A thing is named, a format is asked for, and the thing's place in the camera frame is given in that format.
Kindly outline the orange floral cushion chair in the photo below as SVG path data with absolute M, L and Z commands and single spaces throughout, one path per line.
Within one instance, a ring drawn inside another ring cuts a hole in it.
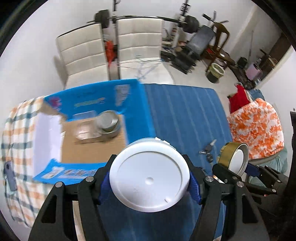
M 231 113 L 227 120 L 233 141 L 248 145 L 249 160 L 269 158 L 284 148 L 280 118 L 261 98 Z

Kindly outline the blue cardboard box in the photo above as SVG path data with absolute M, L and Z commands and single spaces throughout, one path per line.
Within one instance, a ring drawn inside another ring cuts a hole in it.
M 33 139 L 33 178 L 80 182 L 128 144 L 155 136 L 144 85 L 87 84 L 46 96 Z

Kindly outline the white barbell rack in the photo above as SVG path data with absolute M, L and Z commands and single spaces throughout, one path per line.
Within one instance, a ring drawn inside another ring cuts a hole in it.
M 174 25 L 171 29 L 170 39 L 171 39 L 171 47 L 172 48 L 177 47 L 178 39 L 179 39 L 179 35 L 180 35 L 180 29 L 183 26 L 183 22 L 185 21 L 186 13 L 189 11 L 189 8 L 190 8 L 189 1 L 185 0 L 181 5 L 180 14 L 177 16 L 177 22 L 174 23 Z

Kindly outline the red cloth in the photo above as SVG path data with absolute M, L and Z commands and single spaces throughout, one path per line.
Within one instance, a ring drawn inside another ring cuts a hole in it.
M 237 111 L 251 102 L 246 89 L 240 84 L 236 84 L 235 86 L 237 88 L 236 93 L 227 96 L 229 100 L 230 113 Z

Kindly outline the checked orange green cloth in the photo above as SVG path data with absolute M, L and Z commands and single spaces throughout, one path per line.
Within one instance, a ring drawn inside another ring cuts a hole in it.
M 43 103 L 41 96 L 15 106 L 1 137 L 1 161 L 12 163 L 16 181 L 16 191 L 12 191 L 4 175 L 6 205 L 11 218 L 29 228 L 53 187 L 33 180 L 33 133 Z

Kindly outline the brown wooden chair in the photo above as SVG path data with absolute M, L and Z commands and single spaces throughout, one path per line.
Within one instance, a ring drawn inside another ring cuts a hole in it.
M 230 38 L 230 33 L 225 27 L 225 23 L 229 20 L 223 20 L 220 22 L 216 20 L 216 11 L 213 13 L 213 17 L 209 17 L 206 14 L 202 15 L 203 18 L 212 23 L 211 30 L 215 32 L 215 42 L 213 45 L 208 45 L 207 49 L 203 53 L 203 57 L 210 60 L 210 64 L 207 67 L 209 69 L 210 65 L 214 63 L 216 59 L 226 64 L 226 67 L 235 65 L 235 61 L 230 57 L 230 55 L 224 51 L 224 46 L 226 45 L 228 39 Z

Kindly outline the white padded chair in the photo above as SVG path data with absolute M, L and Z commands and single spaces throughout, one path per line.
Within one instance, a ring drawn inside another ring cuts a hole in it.
M 136 17 L 121 18 L 116 21 L 117 57 L 121 61 L 143 58 L 161 58 L 162 34 L 164 21 L 160 18 Z M 174 84 L 164 62 L 149 73 L 146 84 Z
M 67 73 L 65 88 L 109 80 L 108 62 L 99 23 L 84 25 L 56 38 Z

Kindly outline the grey metal tin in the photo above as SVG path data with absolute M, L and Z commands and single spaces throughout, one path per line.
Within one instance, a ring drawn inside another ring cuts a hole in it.
M 120 132 L 120 119 L 113 110 L 101 112 L 95 119 L 100 141 L 107 141 L 116 137 Z

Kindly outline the blue striped tablecloth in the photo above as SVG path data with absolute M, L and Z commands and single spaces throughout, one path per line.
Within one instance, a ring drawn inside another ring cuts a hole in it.
M 192 163 L 211 173 L 211 164 L 200 154 L 208 143 L 216 158 L 232 141 L 226 114 L 218 94 L 211 88 L 147 84 L 145 92 L 156 136 L 167 141 Z M 200 206 L 186 193 L 173 207 L 143 213 L 124 206 L 113 193 L 99 206 L 110 240 L 188 240 Z

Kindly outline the clear plastic cube box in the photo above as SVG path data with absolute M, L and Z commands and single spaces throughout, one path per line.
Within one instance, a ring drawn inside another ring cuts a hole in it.
M 99 133 L 96 128 L 96 111 L 86 111 L 73 115 L 73 135 L 79 144 L 93 143 L 99 141 Z

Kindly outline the black car keys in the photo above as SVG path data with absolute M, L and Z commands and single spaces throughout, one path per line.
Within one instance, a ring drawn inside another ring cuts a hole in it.
M 213 155 L 211 154 L 211 151 L 215 145 L 216 139 L 214 139 L 212 142 L 206 145 L 206 147 L 202 150 L 199 151 L 200 155 L 205 155 L 207 158 L 208 163 L 212 163 L 214 158 Z

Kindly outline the blue smartphone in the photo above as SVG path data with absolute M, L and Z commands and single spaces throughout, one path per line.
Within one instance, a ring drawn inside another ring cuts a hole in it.
M 4 176 L 6 178 L 6 181 L 8 182 L 11 192 L 15 192 L 17 190 L 17 185 L 16 185 L 14 169 L 11 161 L 7 161 L 4 164 Z

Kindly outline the left white padded chair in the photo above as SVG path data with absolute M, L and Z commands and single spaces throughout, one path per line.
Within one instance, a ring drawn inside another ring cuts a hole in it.
M 84 25 L 56 38 L 67 73 L 65 88 L 109 80 L 108 62 L 99 23 Z

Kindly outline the pink small suitcase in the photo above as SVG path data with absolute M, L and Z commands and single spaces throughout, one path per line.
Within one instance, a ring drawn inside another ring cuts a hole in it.
M 262 75 L 262 70 L 256 63 L 252 63 L 245 71 L 245 74 L 250 81 L 254 81 Z

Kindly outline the black weight bench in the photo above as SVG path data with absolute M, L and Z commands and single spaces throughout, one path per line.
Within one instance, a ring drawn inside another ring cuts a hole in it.
M 171 65 L 182 73 L 187 74 L 191 67 L 196 66 L 196 61 L 201 59 L 203 52 L 214 36 L 215 32 L 210 27 L 203 25 L 181 48 L 181 51 L 176 53 Z

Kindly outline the right white padded chair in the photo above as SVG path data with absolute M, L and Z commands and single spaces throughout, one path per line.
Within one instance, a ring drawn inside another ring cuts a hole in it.
M 121 61 L 143 58 L 161 58 L 162 34 L 164 21 L 160 18 L 136 17 L 121 18 L 116 21 L 117 57 Z M 164 62 L 149 73 L 146 84 L 174 84 Z

